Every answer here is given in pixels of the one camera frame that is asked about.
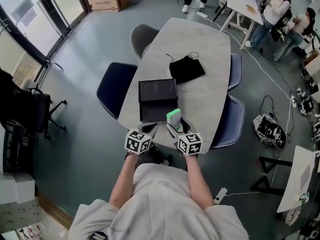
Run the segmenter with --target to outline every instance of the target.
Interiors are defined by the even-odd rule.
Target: gray floor
[[[197,7],[199,3],[200,0],[193,0],[191,6]],[[204,13],[213,19],[217,5],[217,0],[209,0]],[[76,213],[79,204],[89,204],[95,199],[109,199],[124,162],[127,130],[100,105],[96,90],[111,62],[137,64],[129,39],[132,28],[144,23],[160,29],[171,17],[187,18],[217,27],[198,17],[195,10],[192,9],[185,15],[181,8],[177,0],[136,0],[119,13],[90,13],[54,56],[53,60],[62,65],[65,71],[52,67],[42,90],[49,93],[55,103],[64,99],[68,101],[65,107],[59,108],[54,114],[59,123],[66,125],[67,131],[52,124],[49,126],[51,140],[41,138],[37,144],[34,176],[40,191],[72,215]],[[221,15],[217,23],[222,26],[226,18],[226,15]],[[229,31],[242,42],[244,34],[241,31],[232,28]],[[271,58],[277,45],[270,41],[264,49],[265,56]],[[272,149],[266,149],[260,143],[252,123],[259,114],[263,97],[273,97],[274,110],[284,130],[289,115],[289,100],[255,61],[245,51],[239,50],[239,45],[233,38],[231,51],[242,55],[243,79],[241,85],[230,94],[246,104],[246,117],[242,137],[237,144],[210,151],[198,158],[213,195],[222,187],[226,187],[229,194],[249,192],[249,187],[263,175],[258,156],[273,157]],[[289,93],[288,86],[274,66],[256,51],[251,52],[263,69]],[[299,61],[300,58],[292,52],[276,64],[291,88],[298,85],[304,87]],[[263,112],[268,110],[271,110],[269,100],[262,108]],[[297,109],[294,109],[293,115],[292,142],[287,143],[282,154],[282,158],[288,161],[293,160],[296,145],[314,150],[308,121]],[[293,121],[290,120],[288,129],[292,125]],[[164,147],[161,150],[165,153],[174,152]],[[174,166],[185,168],[182,158],[175,155],[174,159]],[[289,173],[289,168],[279,167],[273,187],[284,188]],[[280,200],[280,196],[253,193],[225,197],[222,204],[236,208],[251,239],[272,240],[298,229],[304,223],[310,207],[310,204],[303,206],[298,222],[288,227],[275,219]],[[312,213],[316,212],[317,206],[313,206]]]

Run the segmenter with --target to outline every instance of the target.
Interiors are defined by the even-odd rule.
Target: woman
[[[298,47],[303,42],[305,35],[310,35],[314,31],[316,13],[313,9],[307,8],[305,14],[298,14],[293,19],[294,27],[286,36],[279,50],[273,55],[277,62],[287,56],[294,47]]]
[[[250,40],[245,43],[248,48],[256,49],[267,32],[281,19],[290,7],[291,0],[271,0],[262,15],[263,25],[256,24]]]

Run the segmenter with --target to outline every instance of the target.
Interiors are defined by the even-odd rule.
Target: black fabric bag
[[[200,61],[198,59],[193,59],[189,55],[175,62],[171,62],[169,69],[172,78],[175,79],[177,84],[196,79],[206,73],[200,64]]]

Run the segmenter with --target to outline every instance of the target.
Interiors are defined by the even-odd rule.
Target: gray chair
[[[246,105],[227,95],[210,149],[221,149],[237,143],[242,133],[245,116]]]
[[[228,91],[236,88],[242,80],[242,57],[238,54],[231,54],[231,68]]]
[[[144,51],[147,50],[158,33],[158,29],[145,24],[137,25],[132,29],[130,39],[138,62],[141,61]]]

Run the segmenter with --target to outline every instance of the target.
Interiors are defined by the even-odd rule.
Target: white desk
[[[251,6],[255,12],[249,11],[247,8],[247,5]],[[264,24],[262,21],[261,15],[259,13],[257,2],[256,2],[256,0],[228,0],[226,6],[229,7],[232,10],[232,12],[231,12],[230,16],[228,17],[228,19],[223,24],[220,31],[221,32],[224,31],[225,28],[228,25],[230,25],[230,26],[233,26],[233,27],[245,32],[246,36],[245,36],[243,43],[241,45],[241,48],[240,48],[240,50],[243,50],[245,43],[248,40],[255,23],[257,22],[260,25]],[[231,22],[231,20],[235,16],[236,13],[238,13],[237,24],[234,24],[233,22]],[[246,29],[246,28],[240,26],[240,19],[239,19],[240,14],[242,14],[252,20],[249,29]]]
[[[231,48],[230,38],[213,27],[191,20],[171,18],[162,27],[142,57],[132,79],[119,115],[119,123],[127,129],[140,124],[138,82],[171,79],[171,58],[180,60],[197,52],[205,75],[177,85],[178,107],[182,117],[190,121],[203,139],[202,153],[207,153],[215,137],[228,92]],[[175,148],[174,139],[161,123],[155,143]]]
[[[300,146],[295,147],[293,164],[289,176],[288,183],[286,185],[284,195],[282,197],[281,203],[279,205],[277,213],[288,211],[290,209],[301,206],[302,204],[298,202],[297,197],[308,192],[311,176],[313,169],[315,167],[315,158],[316,155],[314,152],[311,152]],[[300,191],[295,190],[295,178],[299,170],[306,164],[309,164],[310,173],[306,175],[306,183]]]

